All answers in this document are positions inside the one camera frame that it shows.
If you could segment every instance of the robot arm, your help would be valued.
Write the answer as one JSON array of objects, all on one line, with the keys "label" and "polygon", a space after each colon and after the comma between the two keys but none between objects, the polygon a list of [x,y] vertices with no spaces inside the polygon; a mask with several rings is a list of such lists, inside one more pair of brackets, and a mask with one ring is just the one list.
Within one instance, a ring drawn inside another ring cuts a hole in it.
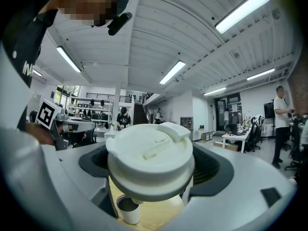
[{"label": "robot arm", "polygon": [[[46,129],[50,130],[57,151],[65,150],[68,147],[68,140],[63,138],[63,133],[80,133],[95,128],[95,124],[91,121],[77,118],[70,119],[66,109],[46,99],[41,104],[36,120]],[[59,134],[58,130],[59,124],[63,128],[61,134]]]}]

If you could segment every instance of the window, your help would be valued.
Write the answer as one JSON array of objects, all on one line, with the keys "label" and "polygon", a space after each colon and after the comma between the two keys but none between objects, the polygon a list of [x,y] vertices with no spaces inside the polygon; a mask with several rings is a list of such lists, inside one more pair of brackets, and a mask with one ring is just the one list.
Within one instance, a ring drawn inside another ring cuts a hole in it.
[{"label": "window", "polygon": [[68,108],[68,104],[71,102],[70,95],[78,96],[80,86],[58,86],[54,103],[62,104],[63,108]]},{"label": "window", "polygon": [[67,92],[67,94],[73,94],[74,93],[75,86],[64,86],[64,90]]},{"label": "window", "polygon": [[60,100],[61,100],[61,92],[60,91],[56,91],[56,96],[54,97],[54,102],[55,103],[60,103]]},{"label": "window", "polygon": [[79,95],[79,90],[80,90],[80,86],[75,86],[73,95],[77,97]]}]

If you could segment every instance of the staircase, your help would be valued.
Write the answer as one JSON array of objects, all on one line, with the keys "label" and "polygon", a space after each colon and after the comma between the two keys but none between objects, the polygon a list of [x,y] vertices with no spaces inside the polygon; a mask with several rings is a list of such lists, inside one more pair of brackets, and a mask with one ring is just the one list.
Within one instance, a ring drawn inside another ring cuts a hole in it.
[{"label": "staircase", "polygon": [[135,104],[134,109],[134,125],[147,124],[148,120],[145,116],[145,112],[142,104]]}]

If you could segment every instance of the black t-shirt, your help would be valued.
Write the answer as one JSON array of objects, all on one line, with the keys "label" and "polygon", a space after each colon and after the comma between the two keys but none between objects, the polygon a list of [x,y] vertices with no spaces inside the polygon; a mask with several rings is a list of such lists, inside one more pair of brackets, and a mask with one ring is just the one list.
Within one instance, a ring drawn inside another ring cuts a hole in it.
[{"label": "black t-shirt", "polygon": [[124,128],[131,122],[129,114],[123,115],[121,113],[117,115],[116,121],[120,123],[120,125],[123,125]]},{"label": "black t-shirt", "polygon": [[[53,24],[57,10],[39,14],[49,0],[16,0],[1,21],[1,41],[19,76],[30,87],[32,73],[45,32]],[[18,128],[25,130],[26,109]]]}]

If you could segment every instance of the wooden surface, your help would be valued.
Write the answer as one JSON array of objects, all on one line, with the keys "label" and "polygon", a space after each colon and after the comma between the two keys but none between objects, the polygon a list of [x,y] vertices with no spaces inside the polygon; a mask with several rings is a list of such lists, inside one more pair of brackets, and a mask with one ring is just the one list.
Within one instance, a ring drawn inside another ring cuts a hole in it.
[{"label": "wooden surface", "polygon": [[117,198],[123,195],[123,193],[114,185],[110,177],[109,184],[112,199],[119,215],[118,221],[137,230],[157,230],[159,227],[175,217],[184,208],[184,203],[179,195],[161,202],[144,202],[139,206],[140,222],[136,225],[130,225],[124,221],[121,212],[116,206]]}]

